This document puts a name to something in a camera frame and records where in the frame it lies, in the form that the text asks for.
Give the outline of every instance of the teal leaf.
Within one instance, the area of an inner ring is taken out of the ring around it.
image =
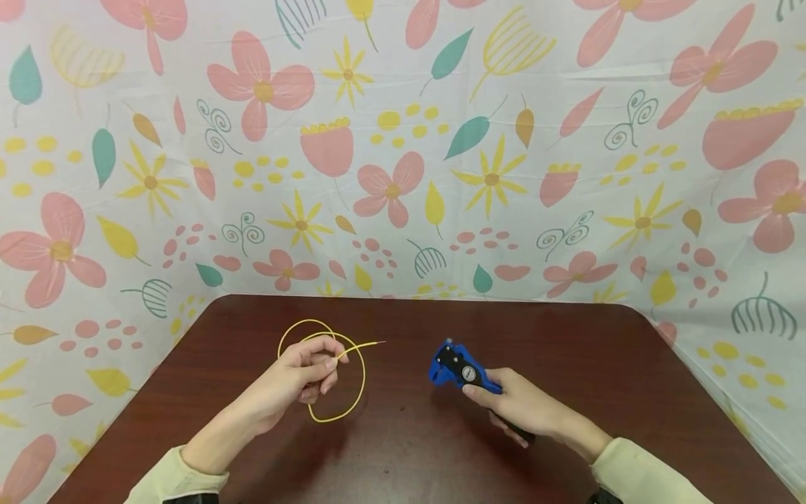
[[[101,128],[93,137],[93,162],[98,173],[98,188],[101,189],[109,180],[117,159],[114,138],[108,130]]]
[[[31,105],[42,97],[42,76],[30,45],[11,66],[8,86],[11,96],[23,105]]]
[[[459,62],[467,49],[467,42],[470,40],[471,33],[473,33],[473,28],[453,39],[439,52],[434,60],[434,65],[431,67],[431,76],[436,81],[451,75],[456,70],[456,67],[459,66]]]
[[[220,287],[224,283],[224,277],[221,273],[211,266],[196,263],[196,269],[199,270],[199,276],[208,287]]]
[[[445,160],[451,159],[453,156],[458,156],[463,152],[467,152],[479,144],[487,131],[490,130],[490,119],[480,115],[474,117],[463,124],[454,135],[451,141],[451,147],[448,149],[448,155]]]
[[[476,273],[473,275],[473,288],[479,294],[486,294],[492,289],[492,277],[490,273],[481,267],[481,264],[476,266]]]

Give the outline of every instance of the pink dot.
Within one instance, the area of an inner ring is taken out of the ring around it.
[[[704,268],[710,268],[717,262],[717,258],[707,248],[698,248],[694,251],[694,261]]]
[[[76,336],[79,338],[92,338],[98,333],[98,323],[94,320],[82,320],[76,324]]]
[[[165,242],[165,246],[162,247],[162,253],[166,256],[172,256],[174,252],[177,251],[177,241],[173,238]]]

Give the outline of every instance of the yellow wire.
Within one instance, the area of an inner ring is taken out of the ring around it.
[[[339,415],[337,415],[337,416],[334,416],[334,417],[333,417],[333,418],[331,418],[331,419],[320,419],[320,418],[318,418],[318,417],[316,416],[316,414],[314,413],[314,408],[313,408],[313,407],[312,407],[310,404],[308,405],[308,411],[310,412],[310,417],[311,417],[312,419],[314,419],[314,421],[315,421],[316,423],[328,423],[328,422],[334,422],[335,420],[340,420],[340,419],[343,419],[344,417],[346,417],[347,415],[349,415],[349,414],[350,414],[350,412],[351,412],[351,411],[353,411],[353,410],[355,409],[355,407],[358,405],[358,401],[360,401],[360,400],[361,400],[361,395],[364,393],[364,384],[367,382],[367,368],[366,368],[366,366],[364,365],[364,356],[363,356],[363,355],[361,355],[361,351],[359,350],[359,348],[362,348],[362,347],[370,347],[370,346],[372,346],[372,345],[377,345],[377,344],[380,344],[380,343],[386,343],[386,342],[385,342],[385,341],[372,341],[371,343],[362,343],[362,344],[360,344],[360,345],[357,345],[357,344],[355,344],[355,343],[353,342],[353,340],[352,340],[352,339],[347,338],[347,337],[346,337],[345,335],[343,335],[343,334],[340,334],[340,333],[338,333],[338,332],[333,331],[333,329],[330,329],[330,327],[329,327],[329,326],[328,326],[326,323],[322,322],[321,320],[317,320],[317,319],[305,319],[305,320],[300,320],[299,322],[297,322],[297,323],[293,324],[291,327],[289,327],[288,329],[286,329],[286,330],[285,330],[285,333],[283,334],[283,337],[282,337],[282,338],[280,338],[280,342],[279,342],[279,343],[278,343],[278,345],[277,345],[277,358],[278,358],[278,359],[280,358],[280,355],[282,355],[282,353],[283,353],[283,341],[285,341],[285,337],[286,337],[287,335],[289,335],[289,333],[290,333],[290,332],[291,332],[291,331],[292,331],[292,330],[293,330],[293,329],[294,329],[296,326],[301,325],[301,324],[306,323],[306,322],[313,322],[313,323],[317,323],[317,324],[319,324],[319,325],[323,326],[325,329],[327,329],[327,331],[314,332],[312,335],[308,335],[308,336],[306,336],[305,338],[300,339],[300,342],[302,342],[302,341],[306,341],[306,340],[308,340],[308,339],[315,338],[315,337],[317,337],[317,336],[321,336],[321,335],[331,335],[331,336],[333,336],[333,339],[336,339],[336,338],[341,338],[341,339],[344,339],[345,341],[347,341],[347,342],[348,342],[350,345],[352,345],[352,346],[350,346],[350,347],[349,347],[347,350],[345,350],[344,352],[342,352],[342,353],[340,353],[339,355],[337,355],[337,356],[336,356],[336,359],[341,359],[341,358],[342,358],[342,357],[344,357],[344,356],[345,356],[345,355],[346,355],[348,352],[352,352],[353,350],[355,350],[355,353],[357,353],[357,354],[358,354],[359,360],[361,360],[361,388],[360,388],[360,389],[359,389],[359,391],[358,391],[358,397],[356,397],[356,398],[355,398],[355,401],[352,403],[352,406],[350,406],[350,408],[349,408],[349,409],[347,409],[347,411],[345,411],[344,413],[339,414]]]

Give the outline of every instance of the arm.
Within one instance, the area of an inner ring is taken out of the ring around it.
[[[567,445],[591,466],[599,485],[624,504],[710,504],[685,477],[627,439],[613,439],[589,419],[532,385],[511,369],[489,369],[501,395],[473,385],[463,392],[481,406],[536,435]],[[492,423],[526,448],[528,444],[494,415]]]

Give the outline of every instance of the flower center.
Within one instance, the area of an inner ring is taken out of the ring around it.
[[[632,12],[638,9],[644,0],[618,0],[618,6],[624,12]]]
[[[708,69],[708,72],[706,72],[705,75],[703,76],[703,84],[708,85],[714,82],[724,69],[725,64],[722,63],[721,61],[717,61],[716,63],[714,63],[711,66],[711,68]]]
[[[153,177],[152,175],[149,175],[148,177],[145,177],[143,179],[143,185],[145,185],[146,189],[148,189],[150,191],[153,191],[154,189],[156,189],[157,184],[158,184],[158,182],[156,180],[156,177]]]
[[[261,103],[269,103],[274,99],[274,88],[268,82],[258,82],[252,88],[252,92],[255,94],[257,101]]]
[[[73,258],[73,246],[66,241],[56,241],[51,244],[51,257],[59,262],[67,262]]]
[[[803,196],[795,191],[779,196],[772,204],[772,211],[776,214],[786,215],[796,212],[804,202]]]
[[[635,228],[636,229],[644,229],[645,227],[649,227],[652,224],[652,219],[649,217],[639,217],[635,219]]]
[[[397,199],[401,195],[401,188],[397,184],[390,184],[386,188],[386,197],[389,199]]]

